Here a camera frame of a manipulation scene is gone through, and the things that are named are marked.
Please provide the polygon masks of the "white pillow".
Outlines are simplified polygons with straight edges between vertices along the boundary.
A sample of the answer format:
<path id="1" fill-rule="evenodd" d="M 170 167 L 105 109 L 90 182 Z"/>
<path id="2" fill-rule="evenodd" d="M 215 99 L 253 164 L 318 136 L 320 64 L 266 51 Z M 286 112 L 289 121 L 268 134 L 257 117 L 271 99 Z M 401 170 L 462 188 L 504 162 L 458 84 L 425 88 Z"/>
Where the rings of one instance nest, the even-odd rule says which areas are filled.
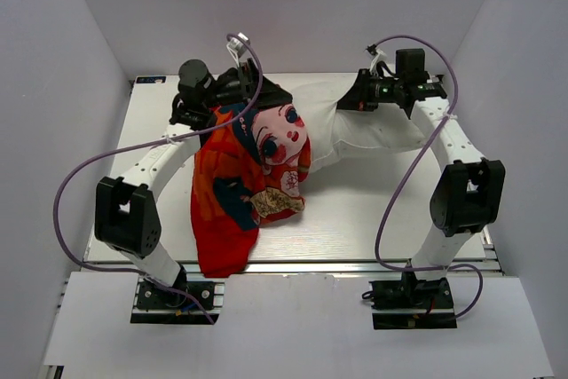
<path id="1" fill-rule="evenodd" d="M 343 159 L 376 158 L 423 147 L 427 138 L 396 105 L 381 105 L 373 112 L 339 109 L 337 103 L 349 88 L 348 83 L 317 82 L 292 90 L 311 141 L 311 173 Z"/>

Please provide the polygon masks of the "red patterned pillowcase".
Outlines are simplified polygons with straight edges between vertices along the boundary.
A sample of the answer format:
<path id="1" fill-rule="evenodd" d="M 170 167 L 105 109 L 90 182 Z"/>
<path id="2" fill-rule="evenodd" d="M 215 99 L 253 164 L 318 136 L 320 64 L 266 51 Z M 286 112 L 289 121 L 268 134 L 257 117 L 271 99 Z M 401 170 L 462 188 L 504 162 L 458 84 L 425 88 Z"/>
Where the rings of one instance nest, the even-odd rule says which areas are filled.
<path id="1" fill-rule="evenodd" d="M 212 119 L 194 156 L 190 219 L 201 273 L 226 278 L 245 268 L 261 226 L 304 210 L 311 143 L 291 103 L 220 107 Z"/>

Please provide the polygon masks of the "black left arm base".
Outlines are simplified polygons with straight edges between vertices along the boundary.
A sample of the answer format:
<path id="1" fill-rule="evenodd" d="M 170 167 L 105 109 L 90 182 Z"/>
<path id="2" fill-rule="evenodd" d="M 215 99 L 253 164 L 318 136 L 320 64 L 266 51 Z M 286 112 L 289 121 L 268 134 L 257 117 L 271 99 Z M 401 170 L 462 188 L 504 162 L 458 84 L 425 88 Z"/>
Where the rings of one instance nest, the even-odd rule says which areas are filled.
<path id="1" fill-rule="evenodd" d="M 130 323 L 139 325 L 212 326 L 224 302 L 225 283 L 188 277 L 185 292 L 167 292 L 147 280 L 136 286 Z"/>

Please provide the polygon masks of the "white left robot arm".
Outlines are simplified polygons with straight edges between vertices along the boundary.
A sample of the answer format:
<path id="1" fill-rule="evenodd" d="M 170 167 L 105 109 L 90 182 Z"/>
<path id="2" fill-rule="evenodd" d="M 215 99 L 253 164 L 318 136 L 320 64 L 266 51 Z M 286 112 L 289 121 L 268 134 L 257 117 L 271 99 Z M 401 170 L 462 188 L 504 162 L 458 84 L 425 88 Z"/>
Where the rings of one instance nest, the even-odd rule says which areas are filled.
<path id="1" fill-rule="evenodd" d="M 188 287 L 185 269 L 160 243 L 156 202 L 163 188 L 200 151 L 216 125 L 217 108 L 235 106 L 255 113 L 292 100 L 288 91 L 259 75 L 252 59 L 219 77 L 202 60 L 189 59 L 178 70 L 177 95 L 163 138 L 121 176 L 104 177 L 97 184 L 96 239 L 126 256 L 167 306 L 180 306 Z"/>

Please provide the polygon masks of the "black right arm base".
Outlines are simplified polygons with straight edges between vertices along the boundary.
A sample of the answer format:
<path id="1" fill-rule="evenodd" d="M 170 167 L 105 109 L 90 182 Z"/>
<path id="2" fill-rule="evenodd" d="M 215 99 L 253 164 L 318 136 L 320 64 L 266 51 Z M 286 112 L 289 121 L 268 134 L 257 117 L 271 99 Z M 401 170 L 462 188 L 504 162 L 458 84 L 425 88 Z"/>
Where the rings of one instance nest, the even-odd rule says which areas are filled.
<path id="1" fill-rule="evenodd" d="M 371 307 L 374 330 L 457 328 L 447 278 L 418 280 L 413 272 L 403 272 L 398 280 L 370 281 L 361 299 Z"/>

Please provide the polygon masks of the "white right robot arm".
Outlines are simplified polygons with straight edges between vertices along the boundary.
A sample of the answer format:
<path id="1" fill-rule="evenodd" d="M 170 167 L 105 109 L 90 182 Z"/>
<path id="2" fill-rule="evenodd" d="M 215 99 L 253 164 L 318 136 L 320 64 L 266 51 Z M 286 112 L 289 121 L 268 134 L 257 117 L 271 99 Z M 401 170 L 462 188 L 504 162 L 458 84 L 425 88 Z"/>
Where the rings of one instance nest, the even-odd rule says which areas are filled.
<path id="1" fill-rule="evenodd" d="M 337 104 L 341 110 L 358 112 L 397 105 L 426 137 L 425 147 L 441 170 L 430 198 L 430 231 L 400 270 L 413 275 L 400 285 L 402 299 L 413 307 L 431 299 L 431 282 L 445 278 L 464 244 L 493 223 L 499 212 L 505 167 L 470 142 L 453 114 L 455 101 L 426 71 L 424 50 L 403 49 L 396 52 L 393 69 L 381 60 L 361 68 Z"/>

